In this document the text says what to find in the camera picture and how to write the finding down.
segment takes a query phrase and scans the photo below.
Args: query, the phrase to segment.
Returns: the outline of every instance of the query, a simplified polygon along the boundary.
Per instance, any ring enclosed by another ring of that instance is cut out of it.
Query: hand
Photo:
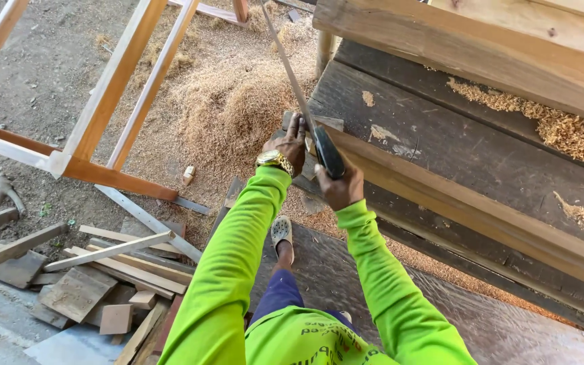
[[[288,127],[288,134],[265,142],[263,152],[279,150],[294,167],[295,178],[301,173],[306,161],[306,121],[301,114],[294,113]]]
[[[346,171],[340,180],[333,180],[325,167],[320,164],[315,165],[315,173],[321,192],[324,193],[328,205],[333,211],[341,211],[364,199],[364,173],[344,156],[342,159]]]

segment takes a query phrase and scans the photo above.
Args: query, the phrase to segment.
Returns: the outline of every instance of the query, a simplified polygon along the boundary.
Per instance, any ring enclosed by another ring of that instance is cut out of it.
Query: person
[[[305,135],[306,124],[295,114],[285,137],[265,143],[255,175],[199,261],[158,364],[475,364],[456,328],[387,249],[366,207],[363,174],[348,161],[339,180],[321,166],[315,170],[337,227],[348,233],[348,252],[385,352],[356,334],[347,313],[304,308],[292,274],[291,226],[275,218],[303,167]],[[270,225],[278,262],[245,331]]]

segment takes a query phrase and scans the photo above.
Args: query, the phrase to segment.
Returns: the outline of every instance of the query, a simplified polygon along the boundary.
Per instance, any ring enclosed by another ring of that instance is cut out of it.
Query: lime green long-sleeve shirt
[[[326,312],[295,306],[264,316],[245,333],[263,241],[290,184],[285,171],[256,169],[202,255],[159,365],[475,364],[456,328],[389,252],[364,201],[336,212],[337,225],[348,233],[386,353]]]

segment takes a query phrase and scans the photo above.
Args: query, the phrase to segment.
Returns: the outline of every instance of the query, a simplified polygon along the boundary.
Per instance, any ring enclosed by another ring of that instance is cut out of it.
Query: blue shorts
[[[305,308],[301,293],[299,293],[296,287],[296,278],[289,270],[281,269],[275,272],[272,278],[269,279],[267,289],[263,293],[263,298],[258,303],[258,307],[255,308],[254,316],[250,323],[255,323],[264,316],[289,305]],[[353,327],[353,324],[342,313],[339,313],[339,311],[326,310],[324,312],[335,317],[353,332],[358,333]]]

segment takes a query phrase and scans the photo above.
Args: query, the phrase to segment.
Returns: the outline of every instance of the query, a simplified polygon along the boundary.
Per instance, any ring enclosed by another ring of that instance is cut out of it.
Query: dirt ground
[[[102,45],[114,48],[137,2],[31,0],[0,53],[0,124],[19,135],[64,147],[110,57]],[[0,10],[4,3],[0,0]],[[229,0],[205,3],[231,9]],[[276,28],[287,29],[286,51],[297,78],[309,92],[316,83],[316,33],[310,27],[310,14],[299,11],[303,19],[290,26],[290,8],[280,5],[270,10]],[[164,11],[93,161],[107,162],[178,12],[179,8],[171,6]],[[271,38],[257,18],[250,29],[243,29],[196,15],[123,171],[177,188],[181,196],[216,212],[232,177],[246,180],[251,175],[254,157],[279,128],[280,116],[295,107],[271,46]],[[181,177],[188,165],[196,166],[196,177],[189,187],[183,187]],[[48,173],[2,156],[0,174],[14,181],[28,210],[24,219],[0,229],[0,241],[10,242],[54,223],[75,221],[69,234],[36,249],[51,259],[60,257],[62,247],[85,246],[89,237],[78,232],[79,225],[118,231],[128,215],[86,182],[55,180]],[[307,216],[302,196],[300,190],[290,188],[282,213],[300,224],[345,238],[329,209]],[[215,214],[206,217],[155,199],[130,197],[159,219],[185,221],[187,240],[204,247]],[[9,201],[4,204],[12,206]],[[40,216],[43,209],[48,214]],[[387,241],[403,264],[555,318],[398,242]]]

